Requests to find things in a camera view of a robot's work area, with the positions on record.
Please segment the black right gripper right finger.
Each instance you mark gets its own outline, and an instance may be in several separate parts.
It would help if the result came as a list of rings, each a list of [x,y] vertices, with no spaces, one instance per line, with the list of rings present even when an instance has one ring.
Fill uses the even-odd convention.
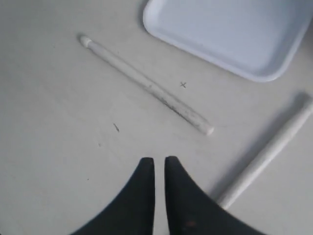
[[[165,158],[165,201],[171,235],[261,235],[222,209],[194,182],[175,156]]]

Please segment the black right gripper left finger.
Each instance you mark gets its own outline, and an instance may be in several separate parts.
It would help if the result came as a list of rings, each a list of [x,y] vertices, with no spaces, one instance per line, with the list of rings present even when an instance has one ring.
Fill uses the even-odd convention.
[[[95,218],[75,235],[151,235],[155,215],[155,165],[140,159],[127,184]]]

